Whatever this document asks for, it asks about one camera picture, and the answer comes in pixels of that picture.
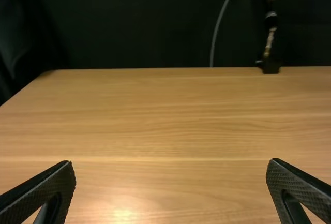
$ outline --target dark background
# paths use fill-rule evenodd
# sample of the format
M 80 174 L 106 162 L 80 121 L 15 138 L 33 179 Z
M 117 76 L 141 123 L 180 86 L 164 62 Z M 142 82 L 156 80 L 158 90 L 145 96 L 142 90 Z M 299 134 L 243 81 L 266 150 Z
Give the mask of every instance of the dark background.
M 0 0 L 0 102 L 57 68 L 205 67 L 224 0 Z M 231 0 L 215 66 L 254 66 L 257 0 Z M 284 65 L 331 65 L 329 0 L 277 0 Z

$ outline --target table surface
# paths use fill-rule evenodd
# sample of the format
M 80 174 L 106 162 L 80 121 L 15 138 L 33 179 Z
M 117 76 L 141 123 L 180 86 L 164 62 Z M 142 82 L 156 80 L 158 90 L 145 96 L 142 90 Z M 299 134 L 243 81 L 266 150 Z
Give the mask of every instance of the table surface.
M 0 193 L 72 160 L 66 223 L 280 223 L 271 158 L 331 183 L 331 67 L 53 71 L 0 127 Z

